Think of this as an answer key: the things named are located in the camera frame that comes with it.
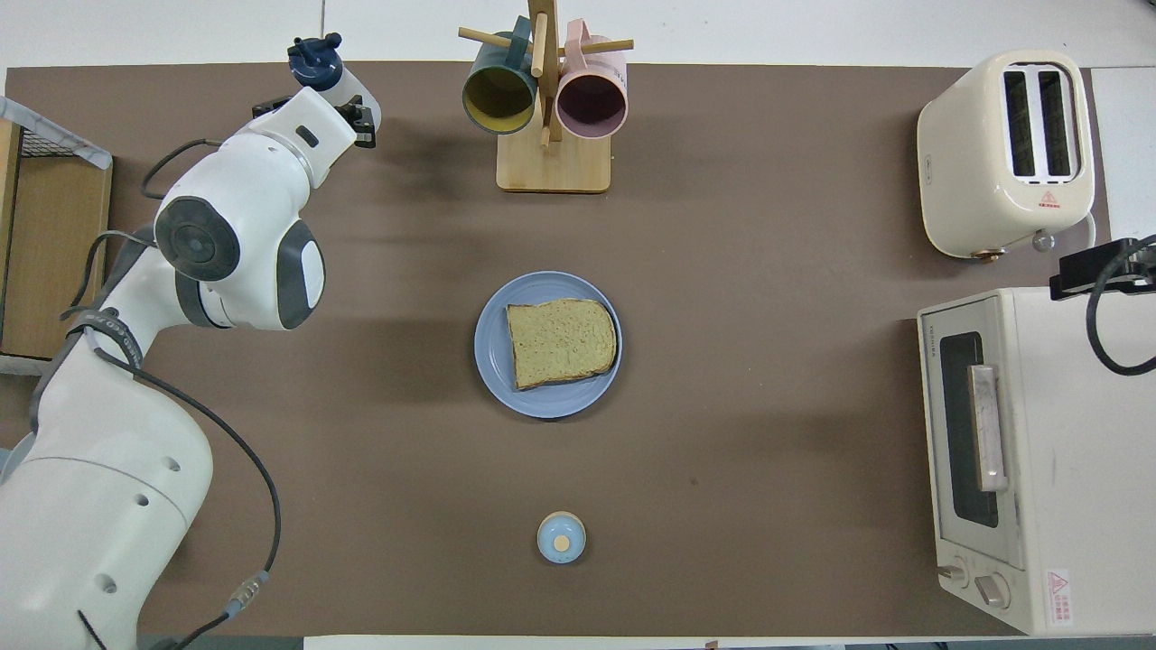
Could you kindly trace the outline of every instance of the light blue round object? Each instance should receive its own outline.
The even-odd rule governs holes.
[[[586,548],[586,529],[570,512],[558,511],[538,526],[538,551],[555,564],[568,564]]]
[[[617,337],[614,363],[601,375],[519,391],[514,387],[513,350],[505,308],[507,304],[541,304],[558,298],[588,298],[602,303],[614,322]],[[502,404],[533,418],[564,418],[594,404],[618,374],[622,325],[610,301],[590,282],[561,271],[538,271],[511,280],[486,303],[474,331],[474,362],[486,387]]]

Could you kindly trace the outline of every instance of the toaster oven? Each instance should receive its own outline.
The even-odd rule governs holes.
[[[1156,631],[1156,372],[1104,368],[1087,296],[996,289],[918,315],[940,585],[1030,635]],[[1106,294],[1121,362],[1156,296]]]

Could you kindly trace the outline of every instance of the brown tabletop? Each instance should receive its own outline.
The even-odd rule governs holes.
[[[610,191],[581,197],[496,189],[466,64],[353,69],[385,120],[303,213],[327,264],[317,313],[288,333],[176,328],[146,364],[240,430],[281,490],[273,581],[229,633],[1014,633],[936,582],[912,318],[1044,285],[1083,235],[994,265],[927,242],[916,117],[963,71],[635,65]],[[136,193],[154,161],[294,90],[283,65],[8,76],[117,156],[110,221],[129,229],[155,210]],[[473,361],[487,300],[539,269],[598,286],[624,334],[607,393],[554,422],[499,404]],[[264,486],[202,423],[213,486],[142,631],[210,619],[265,556]],[[534,546],[560,509],[590,533],[568,567]]]

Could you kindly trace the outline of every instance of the red warning triangle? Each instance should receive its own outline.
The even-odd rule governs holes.
[[[1055,200],[1055,195],[1051,192],[1044,192],[1044,198],[1039,199],[1039,207],[1042,208],[1058,208],[1060,207],[1060,201]]]
[[[1061,578],[1052,571],[1047,571],[1047,585],[1051,588],[1052,593],[1059,593],[1061,589],[1068,585],[1068,581]]]

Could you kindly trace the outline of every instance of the wooden mug tree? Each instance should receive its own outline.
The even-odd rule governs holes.
[[[555,116],[561,74],[557,7],[555,0],[529,0],[534,25],[531,75],[538,80],[534,117],[525,128],[498,135],[497,184],[507,192],[554,192],[596,194],[610,186],[610,136],[578,138]],[[510,39],[469,28],[458,36],[509,47]],[[635,42],[587,43],[584,54],[633,50]]]

